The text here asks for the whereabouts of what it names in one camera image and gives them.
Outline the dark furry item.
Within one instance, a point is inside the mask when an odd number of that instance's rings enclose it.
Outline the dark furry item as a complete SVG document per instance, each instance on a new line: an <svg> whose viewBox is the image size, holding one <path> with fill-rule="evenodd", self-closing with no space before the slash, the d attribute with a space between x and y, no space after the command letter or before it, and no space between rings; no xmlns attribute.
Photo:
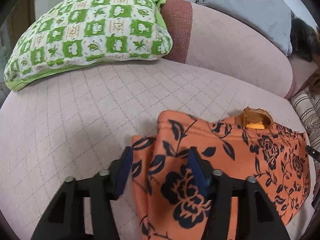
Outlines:
<svg viewBox="0 0 320 240"><path fill-rule="evenodd" d="M290 41L292 53L301 59L312 62L314 55L319 55L319 27L313 29L291 12Z"/></svg>

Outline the green white patterned pillow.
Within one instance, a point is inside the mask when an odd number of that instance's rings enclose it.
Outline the green white patterned pillow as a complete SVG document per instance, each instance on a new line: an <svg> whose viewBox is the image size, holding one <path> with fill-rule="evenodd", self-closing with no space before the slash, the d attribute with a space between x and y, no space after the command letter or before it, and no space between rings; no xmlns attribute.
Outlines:
<svg viewBox="0 0 320 240"><path fill-rule="evenodd" d="M64 0L19 38L4 70L12 91L54 74L99 63L153 61L172 38L160 13L165 0Z"/></svg>

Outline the grey blue pillow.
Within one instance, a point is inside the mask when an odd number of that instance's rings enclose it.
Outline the grey blue pillow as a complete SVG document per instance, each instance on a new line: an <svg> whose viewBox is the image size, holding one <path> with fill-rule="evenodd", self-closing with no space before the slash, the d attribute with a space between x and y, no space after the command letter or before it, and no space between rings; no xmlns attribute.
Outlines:
<svg viewBox="0 0 320 240"><path fill-rule="evenodd" d="M196 3L239 20L267 38L286 56L291 55L291 9L283 0L198 0Z"/></svg>

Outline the pink bolster pillow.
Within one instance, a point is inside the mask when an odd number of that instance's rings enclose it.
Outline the pink bolster pillow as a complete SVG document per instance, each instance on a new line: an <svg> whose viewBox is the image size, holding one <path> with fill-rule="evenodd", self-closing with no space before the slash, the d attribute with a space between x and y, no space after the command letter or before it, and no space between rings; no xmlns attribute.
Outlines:
<svg viewBox="0 0 320 240"><path fill-rule="evenodd" d="M184 0L167 0L161 15L173 40L167 60L213 70L289 98L293 71L288 58L251 27Z"/></svg>

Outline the orange black floral garment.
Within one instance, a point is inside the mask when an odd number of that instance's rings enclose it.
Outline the orange black floral garment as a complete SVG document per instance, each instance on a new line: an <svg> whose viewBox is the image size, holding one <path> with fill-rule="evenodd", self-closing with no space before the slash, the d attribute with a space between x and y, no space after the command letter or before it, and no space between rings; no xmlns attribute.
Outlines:
<svg viewBox="0 0 320 240"><path fill-rule="evenodd" d="M187 163L190 148L230 177L256 178L289 224L310 193L307 135L276 122L265 129L247 127L261 122L260 113L246 108L211 123L167 110L158 117L157 135L132 138L132 186L143 239L201 237L211 203L195 184Z"/></svg>

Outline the brown patterned cloth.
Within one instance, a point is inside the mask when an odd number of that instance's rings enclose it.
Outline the brown patterned cloth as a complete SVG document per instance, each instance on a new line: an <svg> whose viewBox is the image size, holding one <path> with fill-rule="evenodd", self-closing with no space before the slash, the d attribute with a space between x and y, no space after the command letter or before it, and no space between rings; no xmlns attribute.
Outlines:
<svg viewBox="0 0 320 240"><path fill-rule="evenodd" d="M308 87L312 96L320 93L320 70L317 69L308 79Z"/></svg>

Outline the striped beige bedding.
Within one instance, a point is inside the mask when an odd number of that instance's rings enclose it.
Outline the striped beige bedding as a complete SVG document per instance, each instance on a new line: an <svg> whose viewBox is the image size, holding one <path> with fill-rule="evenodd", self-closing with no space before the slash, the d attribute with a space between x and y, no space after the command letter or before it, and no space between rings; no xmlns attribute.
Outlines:
<svg viewBox="0 0 320 240"><path fill-rule="evenodd" d="M291 104L308 134L311 147L319 151L319 94L313 95L307 87L291 99Z"/></svg>

